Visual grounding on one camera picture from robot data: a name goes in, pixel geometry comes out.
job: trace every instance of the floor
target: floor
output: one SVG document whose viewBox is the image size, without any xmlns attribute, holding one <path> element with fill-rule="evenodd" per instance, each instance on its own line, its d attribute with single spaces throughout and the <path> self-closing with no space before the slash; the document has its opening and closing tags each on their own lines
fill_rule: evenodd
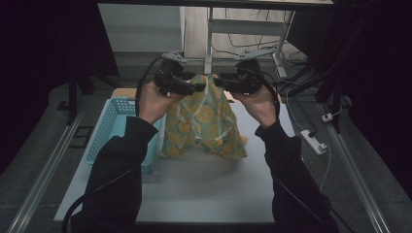
<svg viewBox="0 0 412 233">
<path fill-rule="evenodd" d="M 231 17 L 242 17 L 247 19 L 266 18 L 266 11 L 243 10 L 238 13 L 235 10 L 229 10 Z M 206 9 L 187 8 L 187 16 L 196 16 L 199 21 L 187 21 L 187 35 L 185 57 L 192 58 L 192 63 L 186 69 L 196 73 L 202 73 L 202 58 L 204 57 L 204 48 L 206 46 L 206 37 L 201 31 L 206 29 Z M 216 17 L 224 17 L 224 10 L 215 11 Z M 282 12 L 270 12 L 269 18 L 283 18 Z M 235 45 L 255 44 L 260 40 L 259 36 L 242 37 L 235 35 L 232 38 Z M 276 41 L 276 38 L 263 37 L 263 42 Z M 243 48 L 234 48 L 227 35 L 214 36 L 213 45 L 215 49 L 239 52 Z M 294 53 L 292 45 L 285 46 L 285 57 L 289 61 L 301 61 L 305 58 L 304 54 Z M 214 52 L 213 72 L 219 73 L 232 69 L 235 62 L 231 61 L 231 54 L 224 52 Z M 113 78 L 117 83 L 124 87 L 134 87 L 137 79 L 143 74 L 150 58 L 146 55 L 118 54 L 117 62 L 120 70 L 120 77 Z M 270 57 L 263 57 L 260 60 L 262 70 L 276 77 L 273 61 Z M 302 66 L 286 66 L 289 76 L 296 74 Z M 303 79 L 309 79 L 311 74 L 306 74 Z M 99 118 L 101 109 L 107 98 L 110 98 L 113 88 L 96 78 L 92 78 L 95 91 L 91 96 L 79 95 L 82 102 L 87 101 L 87 108 L 84 109 L 84 115 L 80 120 L 79 126 L 93 127 Z M 319 142 L 327 144 L 329 151 L 324 156 L 317 156 L 307 144 L 302 143 L 302 157 L 305 164 L 311 171 L 315 181 L 322 188 L 332 202 L 333 209 L 344 219 L 354 232 L 412 232 L 412 203 L 407 195 L 403 192 L 379 154 L 364 139 L 359 130 L 353 125 L 348 117 L 350 102 L 344 102 L 340 113 L 340 136 L 343 138 L 348 148 L 349 154 L 353 158 L 360 174 L 367 186 L 367 190 L 373 196 L 377 208 L 383 215 L 388 230 L 376 229 L 370 219 L 370 212 L 367 205 L 361 199 L 359 191 L 350 176 L 347 166 L 345 166 L 344 157 L 339 147 L 333 141 L 333 134 L 327 124 L 321 120 L 325 111 L 329 111 L 328 102 L 320 104 L 314 99 L 316 88 L 308 89 L 296 97 L 287 96 L 288 89 L 284 91 L 283 102 L 287 104 L 289 114 L 296 135 L 303 129 L 317 131 L 316 138 Z M 8 170 L 0 177 L 0 232 L 7 232 L 10 224 L 16 216 L 21 204 L 25 200 L 30 188 L 36 181 L 37 176 L 42 171 L 43 166 L 48 161 L 51 151 L 58 145 L 59 139 L 63 132 L 67 130 L 67 111 L 57 109 L 61 101 L 68 100 L 67 84 L 56 88 L 51 92 L 50 105 L 45 111 L 42 119 L 39 121 L 32 135 L 21 148 L 16 159 Z M 64 152 L 59 164 L 53 173 L 50 184 L 40 197 L 35 212 L 28 219 L 25 232 L 60 232 L 60 224 L 53 222 L 52 219 L 63 198 L 67 186 L 75 173 L 77 166 L 85 147 L 82 147 L 85 141 L 79 141 L 72 138 L 70 145 Z M 345 226 L 345 223 L 334 215 L 341 232 L 351 232 Z M 153 228 L 145 228 L 142 225 L 140 229 L 146 229 L 147 232 L 154 232 Z M 192 229 L 185 232 L 204 232 L 198 229 Z M 234 228 L 214 229 L 213 232 L 236 232 Z"/>
</svg>

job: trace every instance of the hand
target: hand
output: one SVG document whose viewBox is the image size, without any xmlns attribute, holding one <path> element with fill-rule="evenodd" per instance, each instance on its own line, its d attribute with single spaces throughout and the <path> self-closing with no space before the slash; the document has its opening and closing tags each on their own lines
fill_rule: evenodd
<svg viewBox="0 0 412 233">
<path fill-rule="evenodd" d="M 139 118 L 148 123 L 155 123 L 162 118 L 173 103 L 185 98 L 184 95 L 171 93 L 170 96 L 161 95 L 154 82 L 147 83 L 142 88 L 139 103 Z"/>
<path fill-rule="evenodd" d="M 263 85 L 250 95 L 232 92 L 230 94 L 245 106 L 246 111 L 260 123 L 263 129 L 276 122 L 275 104 L 266 86 Z"/>
</svg>

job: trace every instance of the person's left hand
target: person's left hand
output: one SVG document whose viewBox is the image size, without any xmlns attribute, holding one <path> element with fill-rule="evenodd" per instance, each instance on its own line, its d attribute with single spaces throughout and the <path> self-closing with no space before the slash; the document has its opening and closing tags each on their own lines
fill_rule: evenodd
<svg viewBox="0 0 412 233">
<path fill-rule="evenodd" d="M 142 88 L 139 103 L 139 118 L 153 124 L 162 118 L 173 103 L 185 98 L 184 95 L 171 93 L 163 96 L 158 92 L 155 82 L 147 83 Z"/>
</svg>

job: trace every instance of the wooden floor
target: wooden floor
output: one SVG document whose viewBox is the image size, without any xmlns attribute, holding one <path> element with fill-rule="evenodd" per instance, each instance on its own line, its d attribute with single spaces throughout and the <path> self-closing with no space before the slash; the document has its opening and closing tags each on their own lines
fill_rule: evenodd
<svg viewBox="0 0 412 233">
<path fill-rule="evenodd" d="M 198 7 L 186 7 L 186 30 L 185 30 L 185 57 L 204 58 L 207 46 L 207 20 L 209 9 Z M 268 11 L 257 9 L 213 9 L 213 18 L 232 18 L 243 20 L 260 21 L 283 21 L 284 11 Z M 240 53 L 244 49 L 257 50 L 264 47 L 278 45 L 279 37 L 261 35 L 239 35 L 239 34 L 213 34 L 212 46 L 216 50 Z M 285 44 L 283 52 L 288 57 L 290 53 L 297 49 Z M 213 51 L 213 58 L 232 58 L 233 54 Z"/>
</svg>

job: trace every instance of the gray carpet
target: gray carpet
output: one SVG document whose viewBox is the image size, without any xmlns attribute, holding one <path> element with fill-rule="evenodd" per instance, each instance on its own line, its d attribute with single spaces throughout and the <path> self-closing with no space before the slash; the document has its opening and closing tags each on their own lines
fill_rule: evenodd
<svg viewBox="0 0 412 233">
<path fill-rule="evenodd" d="M 202 73 L 201 62 L 193 62 L 188 65 L 187 71 Z M 262 70 L 275 76 L 273 62 L 262 62 Z M 136 66 L 120 66 L 120 78 L 113 80 L 123 87 L 135 87 L 137 79 L 141 77 L 146 64 L 145 60 Z M 214 61 L 214 73 L 232 69 L 234 63 L 227 61 Z M 292 76 L 301 67 L 287 67 L 288 74 Z M 92 78 L 96 87 L 87 105 L 85 116 L 79 126 L 93 127 L 98 120 L 104 102 L 113 92 L 113 88 L 96 78 Z M 340 155 L 327 132 L 326 125 L 321 121 L 322 112 L 314 100 L 314 91 L 309 90 L 300 93 L 297 98 L 283 98 L 284 103 L 288 102 L 290 116 L 295 133 L 298 134 L 302 128 L 310 131 L 317 129 L 316 138 L 321 143 L 330 146 L 330 152 L 324 156 L 317 156 L 302 142 L 303 159 L 311 171 L 315 181 L 322 185 L 322 191 L 330 198 L 333 209 L 348 223 L 348 225 L 358 233 L 376 232 L 364 204 L 360 200 L 346 168 L 342 164 Z M 32 184 L 41 171 L 44 163 L 58 143 L 62 132 L 66 127 L 68 119 L 67 111 L 58 111 L 56 108 L 61 101 L 68 100 L 67 84 L 56 88 L 51 92 L 50 104 L 43 117 L 33 130 L 30 138 L 25 142 L 13 163 L 0 177 L 0 232 L 6 232 L 9 228 L 19 206 L 23 202 Z M 348 109 L 344 108 L 340 118 L 340 128 L 351 154 L 354 156 L 357 165 L 376 199 L 391 232 L 408 233 L 412 232 L 412 203 L 401 189 L 385 163 L 363 138 L 362 134 L 352 124 L 348 117 Z M 72 146 L 81 145 L 84 142 L 73 139 Z M 64 153 L 61 162 L 43 195 L 33 217 L 25 232 L 59 232 L 60 224 L 53 222 L 55 212 L 65 194 L 65 191 L 78 167 L 85 149 L 68 148 Z M 330 167 L 327 176 L 325 173 L 330 160 Z M 338 217 L 336 220 L 341 232 L 350 232 Z"/>
</svg>

